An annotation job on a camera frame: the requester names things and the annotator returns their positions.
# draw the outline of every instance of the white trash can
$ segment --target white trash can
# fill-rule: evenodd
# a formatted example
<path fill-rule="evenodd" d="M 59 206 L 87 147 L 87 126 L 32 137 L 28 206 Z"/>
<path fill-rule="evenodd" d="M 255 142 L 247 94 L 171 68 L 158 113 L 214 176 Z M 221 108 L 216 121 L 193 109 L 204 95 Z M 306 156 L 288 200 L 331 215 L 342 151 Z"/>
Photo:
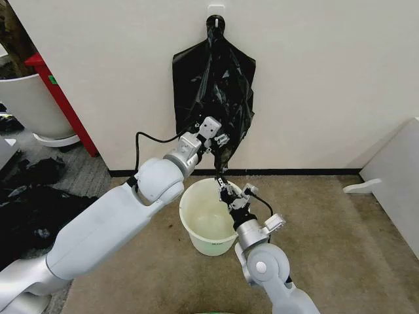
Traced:
<path fill-rule="evenodd" d="M 230 184 L 241 193 L 238 186 Z M 214 178 L 198 181 L 183 193 L 179 204 L 181 222 L 192 244 L 208 256 L 226 253 L 237 238 L 227 205 L 219 200 L 218 188 Z"/>
<path fill-rule="evenodd" d="M 0 100 L 40 144 L 62 147 L 80 141 L 38 74 L 0 80 Z"/>

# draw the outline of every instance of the brown carpet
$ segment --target brown carpet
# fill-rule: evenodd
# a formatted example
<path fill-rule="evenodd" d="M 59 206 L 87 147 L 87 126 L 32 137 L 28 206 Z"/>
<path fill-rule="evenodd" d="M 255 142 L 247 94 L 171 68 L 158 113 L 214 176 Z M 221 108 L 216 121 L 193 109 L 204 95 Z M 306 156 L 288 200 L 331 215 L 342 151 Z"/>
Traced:
<path fill-rule="evenodd" d="M 186 186 L 202 179 L 192 177 Z M 323 314 L 419 313 L 419 261 L 371 195 L 346 195 L 357 177 L 231 177 L 280 211 L 272 237 L 288 255 L 296 285 Z M 113 186 L 122 179 L 113 179 Z M 179 202 L 159 212 L 96 271 L 74 280 L 63 314 L 271 313 L 249 287 L 234 250 L 200 254 L 179 220 Z M 260 221 L 267 209 L 253 202 Z"/>

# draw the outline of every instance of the black cable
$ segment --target black cable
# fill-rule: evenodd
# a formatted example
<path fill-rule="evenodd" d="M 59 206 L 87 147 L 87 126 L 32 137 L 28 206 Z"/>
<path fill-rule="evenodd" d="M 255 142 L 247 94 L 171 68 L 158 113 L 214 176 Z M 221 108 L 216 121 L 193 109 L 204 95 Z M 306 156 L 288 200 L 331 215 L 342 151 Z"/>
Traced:
<path fill-rule="evenodd" d="M 178 134 L 176 134 L 175 136 L 173 136 L 171 139 L 156 139 L 155 137 L 148 135 L 147 133 L 144 132 L 137 132 L 136 133 L 136 168 L 135 168 L 135 173 L 138 172 L 138 167 L 139 167 L 139 143 L 138 143 L 138 139 L 139 136 L 145 136 L 148 139 L 151 139 L 154 142 L 158 142 L 158 143 L 169 143 L 174 141 L 175 139 L 177 139 L 178 137 L 182 136 L 186 130 L 188 128 L 190 128 L 193 124 L 195 124 L 196 122 L 191 122 L 190 124 L 188 124 L 186 127 L 184 127 Z"/>
<path fill-rule="evenodd" d="M 260 197 L 258 197 L 258 195 L 252 193 L 251 194 L 256 200 L 261 201 L 262 203 L 264 203 L 266 206 L 268 206 L 269 211 L 270 211 L 270 216 L 272 217 L 274 215 L 274 210 L 272 209 L 272 207 L 264 200 L 262 200 Z"/>

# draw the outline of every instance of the green object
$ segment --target green object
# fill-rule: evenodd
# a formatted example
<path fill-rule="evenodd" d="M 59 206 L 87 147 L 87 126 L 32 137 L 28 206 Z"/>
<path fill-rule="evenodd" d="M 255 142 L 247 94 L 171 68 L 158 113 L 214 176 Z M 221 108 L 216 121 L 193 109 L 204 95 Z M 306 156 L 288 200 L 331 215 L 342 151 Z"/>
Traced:
<path fill-rule="evenodd" d="M 49 75 L 48 78 L 50 79 L 50 82 L 52 85 L 58 85 L 57 81 L 55 80 L 54 75 Z"/>

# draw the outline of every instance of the black baseboard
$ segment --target black baseboard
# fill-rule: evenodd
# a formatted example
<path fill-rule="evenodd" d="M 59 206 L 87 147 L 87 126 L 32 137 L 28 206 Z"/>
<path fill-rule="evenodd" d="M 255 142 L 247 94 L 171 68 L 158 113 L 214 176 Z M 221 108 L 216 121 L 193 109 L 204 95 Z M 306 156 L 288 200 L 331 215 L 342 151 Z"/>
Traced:
<path fill-rule="evenodd" d="M 229 169 L 225 175 L 357 175 L 361 168 L 339 169 Z M 129 177 L 134 170 L 109 170 L 111 177 Z M 214 169 L 195 169 L 192 175 L 215 175 Z"/>

